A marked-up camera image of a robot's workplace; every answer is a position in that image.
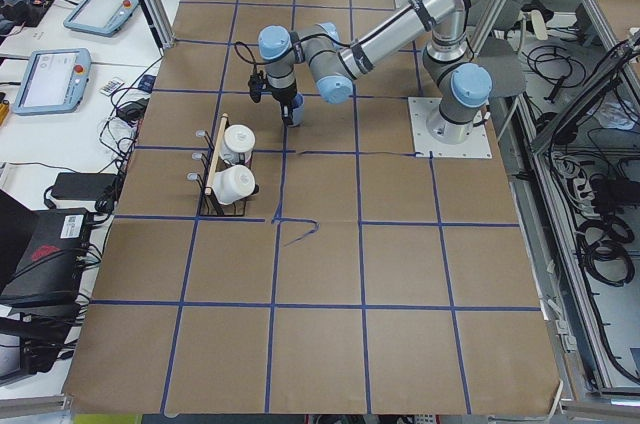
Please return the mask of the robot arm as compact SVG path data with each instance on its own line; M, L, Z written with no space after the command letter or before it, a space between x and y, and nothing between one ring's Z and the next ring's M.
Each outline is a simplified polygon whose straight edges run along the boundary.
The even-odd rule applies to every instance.
M332 23L298 31L271 25L258 37L263 71L252 72L248 87L259 102L270 93L289 126L300 120L302 98L294 67L306 64L321 97L339 104L352 97L355 81L422 34L429 34L423 65L442 94L428 121L434 137L464 141L478 109L487 100L514 97L526 87L516 52L491 37L508 30L524 0L408 0L394 14L351 43L339 40Z

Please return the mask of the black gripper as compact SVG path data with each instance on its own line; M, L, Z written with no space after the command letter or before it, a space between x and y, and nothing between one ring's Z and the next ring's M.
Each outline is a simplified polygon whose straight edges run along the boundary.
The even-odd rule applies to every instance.
M294 101L298 94L296 78L294 74L284 77L267 75L272 96L281 104L281 118L285 126L293 126Z

